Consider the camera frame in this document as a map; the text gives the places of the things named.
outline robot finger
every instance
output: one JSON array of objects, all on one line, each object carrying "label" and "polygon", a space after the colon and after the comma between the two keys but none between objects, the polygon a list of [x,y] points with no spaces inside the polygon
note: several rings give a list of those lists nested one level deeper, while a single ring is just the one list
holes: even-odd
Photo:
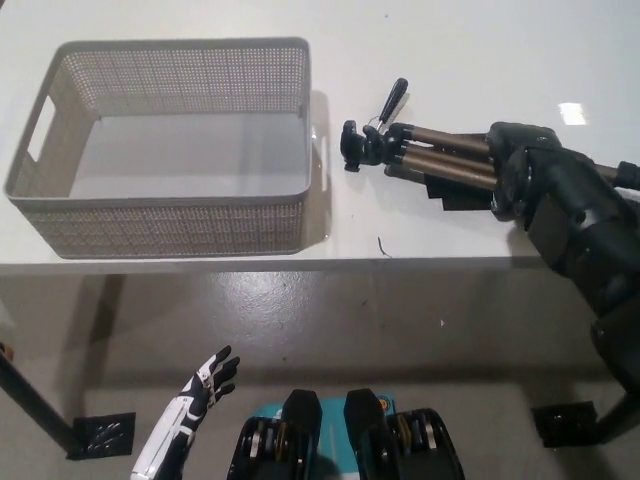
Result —
[{"label": "robot finger", "polygon": [[224,382],[228,382],[238,373],[240,358],[235,357],[222,365],[222,369],[213,376],[213,388],[216,390]]},{"label": "robot finger", "polygon": [[231,355],[231,346],[227,345],[218,353],[216,353],[216,359],[211,362],[211,365],[209,366],[210,372],[213,373],[216,367],[224,362],[229,355]]}]

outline table leg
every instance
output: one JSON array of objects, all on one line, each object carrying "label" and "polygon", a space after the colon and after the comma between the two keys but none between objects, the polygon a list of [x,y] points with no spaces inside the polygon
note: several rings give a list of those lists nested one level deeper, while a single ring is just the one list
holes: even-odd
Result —
[{"label": "table leg", "polygon": [[[0,323],[9,322],[0,299]],[[11,361],[10,350],[0,353],[0,388],[67,452],[71,460],[131,455],[135,413],[76,418],[69,425],[38,393]]]}]

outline robotic hand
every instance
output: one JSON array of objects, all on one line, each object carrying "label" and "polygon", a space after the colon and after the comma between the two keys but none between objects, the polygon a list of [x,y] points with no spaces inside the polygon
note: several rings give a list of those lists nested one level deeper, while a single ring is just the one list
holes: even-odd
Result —
[{"label": "robotic hand", "polygon": [[131,480],[179,480],[195,433],[207,411],[235,385],[226,383],[237,373],[238,357],[227,346],[207,360],[175,397],[147,440]]}]

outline gray floor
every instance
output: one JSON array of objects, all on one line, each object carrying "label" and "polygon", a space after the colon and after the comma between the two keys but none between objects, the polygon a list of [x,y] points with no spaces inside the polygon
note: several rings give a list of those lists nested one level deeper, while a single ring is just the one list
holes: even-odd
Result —
[{"label": "gray floor", "polygon": [[225,344],[238,389],[199,431],[185,480],[225,478],[244,419],[292,388],[372,386],[445,419],[469,479],[632,479],[640,431],[541,447],[529,409],[620,389],[591,316],[543,271],[1,278],[16,363],[68,418],[138,414],[134,457],[72,463],[0,394],[0,478],[123,479],[169,399]]}]

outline gray plastic basket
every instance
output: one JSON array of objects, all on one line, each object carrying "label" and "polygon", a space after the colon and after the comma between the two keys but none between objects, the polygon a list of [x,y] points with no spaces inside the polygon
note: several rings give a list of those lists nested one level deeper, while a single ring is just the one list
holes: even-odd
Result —
[{"label": "gray plastic basket", "polygon": [[[64,258],[296,252],[309,63],[298,38],[66,44],[5,192]],[[47,97],[55,114],[33,158]]]}]

